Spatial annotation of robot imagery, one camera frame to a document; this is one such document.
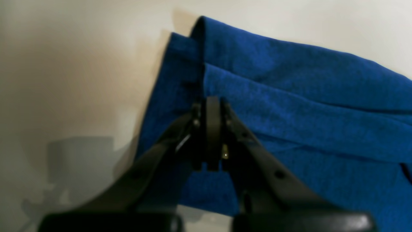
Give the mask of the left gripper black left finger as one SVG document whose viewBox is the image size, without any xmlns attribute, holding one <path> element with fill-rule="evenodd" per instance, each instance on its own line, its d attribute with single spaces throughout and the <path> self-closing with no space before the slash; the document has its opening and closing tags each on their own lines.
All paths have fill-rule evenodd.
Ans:
<svg viewBox="0 0 412 232">
<path fill-rule="evenodd" d="M 185 232 L 177 205 L 202 168 L 206 100 L 175 120 L 112 186 L 75 209 L 44 217 L 40 232 Z"/>
</svg>

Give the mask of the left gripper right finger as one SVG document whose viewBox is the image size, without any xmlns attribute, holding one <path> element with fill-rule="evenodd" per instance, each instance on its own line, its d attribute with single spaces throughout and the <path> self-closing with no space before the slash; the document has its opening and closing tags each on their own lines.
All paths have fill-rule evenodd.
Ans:
<svg viewBox="0 0 412 232">
<path fill-rule="evenodd" d="M 230 174 L 239 201 L 231 232 L 375 232 L 367 212 L 314 193 L 270 154 L 218 97 L 206 99 L 206 162 Z"/>
</svg>

